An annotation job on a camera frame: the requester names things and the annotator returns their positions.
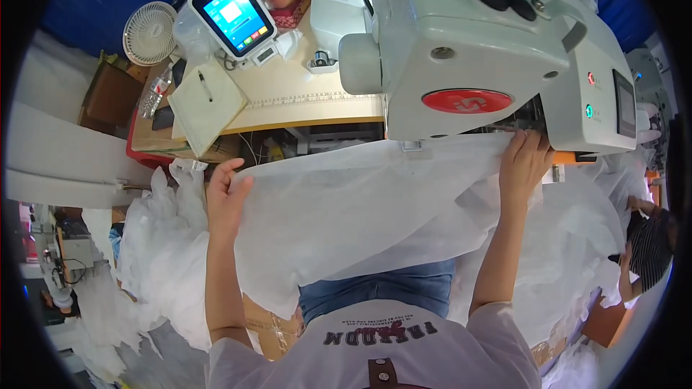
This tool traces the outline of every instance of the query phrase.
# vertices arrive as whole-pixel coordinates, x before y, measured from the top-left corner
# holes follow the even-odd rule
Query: red logo badge
[[[423,104],[440,112],[474,115],[505,109],[512,104],[512,98],[498,91],[447,89],[432,91],[425,95]]]

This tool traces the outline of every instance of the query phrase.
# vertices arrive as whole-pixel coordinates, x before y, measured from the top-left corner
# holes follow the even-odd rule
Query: white fan
[[[123,48],[136,65],[156,65],[175,49],[176,11],[165,2],[151,2],[134,11],[125,24]]]

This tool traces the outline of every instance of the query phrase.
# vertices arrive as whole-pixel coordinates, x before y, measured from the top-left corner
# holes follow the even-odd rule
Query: hand
[[[548,138],[536,131],[519,130],[500,162],[500,211],[527,210],[527,203],[541,178],[553,164],[555,150]]]
[[[237,169],[244,162],[242,158],[235,158],[219,164],[214,169],[207,188],[210,236],[224,243],[233,241],[238,235],[243,202],[254,183],[251,176],[240,181],[233,180],[233,169]]]
[[[620,255],[620,269],[624,269],[627,272],[629,272],[631,261],[632,261],[632,244],[627,242],[627,244],[625,244],[625,254]]]
[[[630,195],[627,198],[627,209],[631,210],[632,212],[638,211],[640,208],[641,204],[639,203],[639,199],[636,198],[634,195]]]

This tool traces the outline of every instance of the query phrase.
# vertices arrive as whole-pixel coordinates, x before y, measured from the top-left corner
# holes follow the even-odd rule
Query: pen
[[[207,97],[209,97],[209,102],[212,102],[213,101],[212,92],[209,90],[209,87],[207,86],[207,82],[204,81],[204,75],[202,75],[202,71],[197,70],[197,74],[199,75],[199,81],[202,83],[202,87],[204,88],[204,91],[207,92]]]

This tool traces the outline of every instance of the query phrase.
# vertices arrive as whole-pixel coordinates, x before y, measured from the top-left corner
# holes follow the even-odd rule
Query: measuring tape
[[[381,103],[383,100],[383,94],[351,95],[346,93],[345,91],[319,91],[317,93],[299,96],[278,97],[264,100],[251,100],[248,101],[248,103],[245,105],[245,108],[289,107],[349,102]]]

